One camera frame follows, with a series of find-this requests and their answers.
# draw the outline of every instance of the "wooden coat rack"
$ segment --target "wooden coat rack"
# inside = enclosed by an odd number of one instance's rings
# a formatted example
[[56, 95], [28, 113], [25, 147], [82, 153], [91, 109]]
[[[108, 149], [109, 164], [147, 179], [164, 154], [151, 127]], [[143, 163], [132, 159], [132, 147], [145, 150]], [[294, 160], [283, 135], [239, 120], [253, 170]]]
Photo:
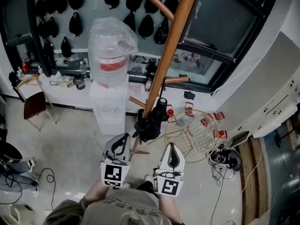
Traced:
[[[184, 30], [186, 22], [188, 20], [190, 11], [193, 7], [195, 0], [180, 0], [176, 13], [173, 14], [160, 0], [150, 0], [158, 9], [172, 22], [171, 30], [169, 32], [167, 41], [165, 43], [164, 51], [161, 56], [160, 62], [157, 67], [157, 71], [155, 73], [154, 81], [150, 90], [149, 97], [147, 99], [146, 104], [130, 97], [129, 100], [143, 107], [144, 113], [143, 118], [147, 118], [149, 113], [151, 112], [159, 90], [163, 84], [165, 75], [169, 69], [171, 61], [173, 59], [173, 55], [176, 51], [177, 44], [181, 37], [181, 34]], [[188, 82], [188, 77], [175, 77], [175, 78], [166, 78], [165, 83], [181, 83]], [[149, 154], [145, 151], [136, 150], [137, 146], [141, 143], [139, 136], [136, 137], [135, 143], [133, 145], [132, 150], [130, 151], [131, 161], [134, 154]]]

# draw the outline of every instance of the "plastic bag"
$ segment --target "plastic bag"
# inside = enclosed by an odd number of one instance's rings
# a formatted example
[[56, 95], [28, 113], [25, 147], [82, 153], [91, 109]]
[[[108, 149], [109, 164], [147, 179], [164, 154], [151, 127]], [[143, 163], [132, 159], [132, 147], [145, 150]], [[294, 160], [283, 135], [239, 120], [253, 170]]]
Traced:
[[137, 37], [117, 18], [95, 19], [88, 51], [93, 79], [107, 88], [119, 86], [126, 79], [129, 56], [138, 52]]

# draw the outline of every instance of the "gray t-shirt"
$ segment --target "gray t-shirt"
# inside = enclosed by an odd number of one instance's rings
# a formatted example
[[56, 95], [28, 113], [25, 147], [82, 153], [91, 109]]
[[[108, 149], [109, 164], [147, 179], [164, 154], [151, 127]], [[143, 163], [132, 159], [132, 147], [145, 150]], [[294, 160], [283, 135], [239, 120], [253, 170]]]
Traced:
[[158, 209], [158, 199], [136, 189], [120, 189], [85, 208], [80, 202], [63, 201], [43, 225], [171, 225]]

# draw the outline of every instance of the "wooden chair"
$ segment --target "wooden chair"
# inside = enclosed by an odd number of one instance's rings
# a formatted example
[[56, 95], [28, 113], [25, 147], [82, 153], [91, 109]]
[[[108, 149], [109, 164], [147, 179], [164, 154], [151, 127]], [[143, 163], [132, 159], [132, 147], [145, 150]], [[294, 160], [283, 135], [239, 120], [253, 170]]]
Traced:
[[[25, 98], [24, 95], [19, 90], [19, 88], [22, 85], [27, 84], [34, 80], [37, 81], [37, 84], [39, 85], [39, 87], [42, 91], [32, 95], [29, 98]], [[45, 93], [43, 92], [42, 84], [39, 81], [38, 76], [35, 75], [32, 77], [23, 79], [15, 89], [19, 91], [19, 93], [25, 100], [24, 119], [27, 120], [32, 126], [34, 126], [37, 130], [40, 131], [40, 129], [32, 121], [29, 120], [29, 118], [32, 118], [33, 116], [38, 115], [39, 113], [41, 113], [43, 111], [45, 111], [47, 113], [47, 115], [54, 121], [54, 124], [57, 123], [46, 108], [46, 99], [45, 99], [46, 96], [45, 96]], [[53, 107], [52, 103], [50, 102], [50, 100], [48, 98], [47, 98], [47, 101], [50, 103], [51, 107]]]

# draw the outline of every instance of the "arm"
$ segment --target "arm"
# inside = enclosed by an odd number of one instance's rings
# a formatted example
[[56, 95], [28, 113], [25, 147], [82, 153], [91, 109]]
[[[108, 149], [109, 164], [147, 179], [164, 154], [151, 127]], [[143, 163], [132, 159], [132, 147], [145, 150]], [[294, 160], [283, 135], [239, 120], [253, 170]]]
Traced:
[[95, 183], [95, 185], [86, 193], [83, 197], [83, 203], [86, 207], [94, 202], [105, 199], [109, 186], [103, 184], [101, 181]]
[[171, 221], [172, 224], [183, 224], [178, 208], [172, 197], [160, 194], [159, 210]]

